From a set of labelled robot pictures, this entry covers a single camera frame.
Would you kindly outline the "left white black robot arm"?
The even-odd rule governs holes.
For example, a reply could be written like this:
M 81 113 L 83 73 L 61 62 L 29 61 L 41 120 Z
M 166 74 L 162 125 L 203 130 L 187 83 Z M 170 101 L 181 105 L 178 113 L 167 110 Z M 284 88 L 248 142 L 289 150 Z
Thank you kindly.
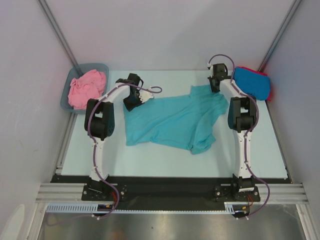
M 100 200 L 110 196 L 112 188 L 105 184 L 109 173 L 103 170 L 104 144 L 111 137 L 116 127 L 115 102 L 124 103 L 129 112 L 144 104 L 142 97 L 144 81 L 135 73 L 128 78 L 120 78 L 112 90 L 99 99 L 89 99 L 85 111 L 84 129 L 93 143 L 92 170 L 87 187 Z

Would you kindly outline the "teal t shirt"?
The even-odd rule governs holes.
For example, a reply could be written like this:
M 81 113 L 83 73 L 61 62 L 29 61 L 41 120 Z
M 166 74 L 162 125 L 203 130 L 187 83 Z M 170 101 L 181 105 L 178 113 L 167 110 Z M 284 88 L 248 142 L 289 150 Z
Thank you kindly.
M 191 86 L 187 95 L 149 100 L 124 110 L 126 145 L 154 143 L 202 154 L 216 141 L 213 126 L 228 107 L 224 95 L 209 85 Z

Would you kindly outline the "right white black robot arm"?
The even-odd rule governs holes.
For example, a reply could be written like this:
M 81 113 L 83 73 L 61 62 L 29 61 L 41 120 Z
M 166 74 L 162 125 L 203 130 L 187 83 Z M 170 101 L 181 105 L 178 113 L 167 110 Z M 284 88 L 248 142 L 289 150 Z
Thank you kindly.
M 235 144 L 237 166 L 232 175 L 231 196 L 242 201 L 249 192 L 255 189 L 255 180 L 251 168 L 251 138 L 257 125 L 257 103 L 236 85 L 236 81 L 228 75 L 224 63 L 208 64 L 208 77 L 213 93 L 221 93 L 229 99 L 227 124 L 232 130 Z

